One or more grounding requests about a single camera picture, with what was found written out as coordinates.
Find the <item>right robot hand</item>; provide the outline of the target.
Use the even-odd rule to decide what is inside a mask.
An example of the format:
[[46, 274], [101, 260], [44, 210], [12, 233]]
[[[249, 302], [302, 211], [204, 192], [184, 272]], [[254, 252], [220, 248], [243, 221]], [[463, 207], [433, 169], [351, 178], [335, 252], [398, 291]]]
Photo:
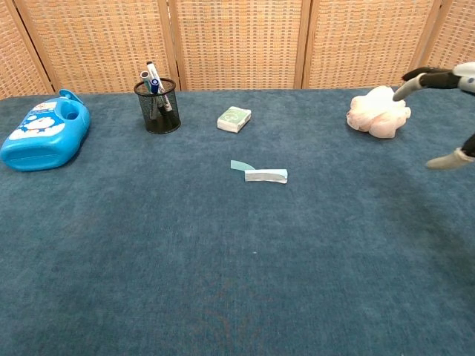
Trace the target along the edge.
[[[452, 69], [422, 66], [406, 72], [402, 76], [403, 84], [393, 94], [394, 102], [401, 101], [412, 93], [425, 89], [459, 89], [475, 98], [475, 62], [455, 65]], [[425, 166], [431, 170], [449, 170], [461, 168], [475, 162], [475, 132], [461, 147], [452, 153], [430, 159]]]

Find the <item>light blue rectangular block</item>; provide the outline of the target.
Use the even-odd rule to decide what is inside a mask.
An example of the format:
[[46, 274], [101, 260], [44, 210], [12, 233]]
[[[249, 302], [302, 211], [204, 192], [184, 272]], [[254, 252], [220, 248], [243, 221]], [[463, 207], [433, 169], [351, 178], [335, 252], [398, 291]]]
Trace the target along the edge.
[[288, 180], [287, 169], [253, 169], [245, 170], [246, 182], [277, 182], [286, 184]]

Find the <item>pink white plush toy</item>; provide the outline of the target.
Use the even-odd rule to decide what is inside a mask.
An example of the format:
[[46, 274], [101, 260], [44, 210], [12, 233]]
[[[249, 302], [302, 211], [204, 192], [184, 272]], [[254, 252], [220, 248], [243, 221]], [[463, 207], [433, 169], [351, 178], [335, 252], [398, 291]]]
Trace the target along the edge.
[[411, 116], [411, 109], [404, 100], [393, 101], [394, 93], [391, 87], [381, 85], [365, 95], [353, 97], [346, 114], [347, 124], [378, 139], [393, 139]]

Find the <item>woven bamboo folding screen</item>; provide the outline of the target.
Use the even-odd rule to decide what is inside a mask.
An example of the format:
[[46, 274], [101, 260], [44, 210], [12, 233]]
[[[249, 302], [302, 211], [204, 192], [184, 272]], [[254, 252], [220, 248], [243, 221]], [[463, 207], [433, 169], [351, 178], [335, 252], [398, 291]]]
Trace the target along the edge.
[[0, 0], [0, 99], [397, 85], [475, 61], [475, 0]]

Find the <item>green white tissue pack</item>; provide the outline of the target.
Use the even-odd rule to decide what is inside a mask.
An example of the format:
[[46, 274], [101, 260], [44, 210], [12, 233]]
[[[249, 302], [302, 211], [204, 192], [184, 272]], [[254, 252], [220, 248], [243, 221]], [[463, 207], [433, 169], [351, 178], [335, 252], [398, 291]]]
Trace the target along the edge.
[[251, 119], [251, 115], [250, 109], [231, 106], [218, 117], [217, 128], [237, 134]]

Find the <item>black mesh pen holder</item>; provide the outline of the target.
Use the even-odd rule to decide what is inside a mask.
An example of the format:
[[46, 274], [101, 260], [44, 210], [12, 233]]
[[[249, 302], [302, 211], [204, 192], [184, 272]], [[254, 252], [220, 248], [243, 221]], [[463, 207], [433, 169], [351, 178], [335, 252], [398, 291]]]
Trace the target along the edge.
[[172, 79], [160, 79], [164, 90], [152, 94], [144, 82], [134, 86], [134, 92], [139, 99], [145, 129], [152, 134], [167, 134], [177, 130], [180, 125], [180, 115], [175, 96], [176, 84]]

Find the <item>blue table cloth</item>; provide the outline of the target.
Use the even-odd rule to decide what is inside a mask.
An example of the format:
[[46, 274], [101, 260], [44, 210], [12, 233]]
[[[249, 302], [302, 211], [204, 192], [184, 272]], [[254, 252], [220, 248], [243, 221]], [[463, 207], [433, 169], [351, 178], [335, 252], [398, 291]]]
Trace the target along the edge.
[[347, 126], [356, 95], [179, 92], [165, 135], [134, 94], [84, 96], [73, 161], [0, 162], [0, 356], [475, 356], [475, 164], [425, 167], [475, 98], [419, 91], [378, 140]]

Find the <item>white marker black cap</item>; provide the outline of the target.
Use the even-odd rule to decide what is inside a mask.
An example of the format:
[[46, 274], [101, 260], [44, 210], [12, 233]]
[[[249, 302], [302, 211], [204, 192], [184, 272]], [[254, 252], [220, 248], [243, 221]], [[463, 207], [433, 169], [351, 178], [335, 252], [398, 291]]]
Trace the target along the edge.
[[163, 87], [163, 83], [160, 79], [157, 68], [155, 67], [152, 61], [147, 61], [146, 64], [147, 64], [147, 68], [148, 68], [149, 73], [151, 74], [152, 79], [155, 79], [158, 83], [158, 90], [162, 94], [162, 101], [163, 101], [165, 110], [168, 112], [171, 112], [172, 106], [170, 104], [170, 101], [168, 100], [168, 97], [165, 95], [165, 88]]

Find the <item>blue cartoon plastic bottle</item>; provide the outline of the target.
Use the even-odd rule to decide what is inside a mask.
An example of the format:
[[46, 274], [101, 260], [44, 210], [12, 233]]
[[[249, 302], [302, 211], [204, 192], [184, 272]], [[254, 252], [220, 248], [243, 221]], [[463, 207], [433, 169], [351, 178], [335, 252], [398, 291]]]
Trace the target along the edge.
[[78, 152], [90, 127], [90, 112], [72, 91], [34, 106], [0, 148], [0, 159], [17, 171], [58, 168]]

